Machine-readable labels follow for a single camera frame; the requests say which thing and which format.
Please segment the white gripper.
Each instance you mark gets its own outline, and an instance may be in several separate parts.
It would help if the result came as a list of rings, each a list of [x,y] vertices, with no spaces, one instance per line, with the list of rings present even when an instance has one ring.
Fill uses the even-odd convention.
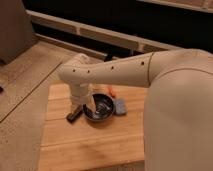
[[[70,99],[74,105],[85,105],[92,101],[92,93],[88,84],[71,84]]]

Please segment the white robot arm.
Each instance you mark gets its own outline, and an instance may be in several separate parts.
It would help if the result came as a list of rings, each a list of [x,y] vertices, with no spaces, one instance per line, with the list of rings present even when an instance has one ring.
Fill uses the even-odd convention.
[[[213,54],[179,49],[97,64],[78,54],[59,77],[76,104],[90,101],[90,84],[146,87],[145,171],[213,171]]]

